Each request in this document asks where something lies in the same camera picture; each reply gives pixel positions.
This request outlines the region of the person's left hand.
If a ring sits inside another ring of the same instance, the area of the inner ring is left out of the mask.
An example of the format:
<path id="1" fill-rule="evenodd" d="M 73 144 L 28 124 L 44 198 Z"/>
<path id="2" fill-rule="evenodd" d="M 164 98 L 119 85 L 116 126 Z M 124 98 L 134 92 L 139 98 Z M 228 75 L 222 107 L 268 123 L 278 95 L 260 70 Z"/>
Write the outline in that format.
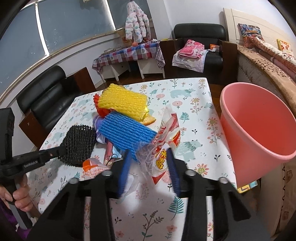
<path id="1" fill-rule="evenodd" d="M 13 195 L 11 195 L 8 190 L 1 185 L 0 186 L 0 196 L 1 200 L 4 204 L 9 208 L 8 201 L 12 201 L 15 199 L 15 206 L 24 212 L 30 212 L 33 207 L 33 203 L 31 201 L 31 197 L 29 195 L 29 186 L 28 186 L 28 178 L 25 174 L 20 180 L 20 188 L 17 189 Z"/>

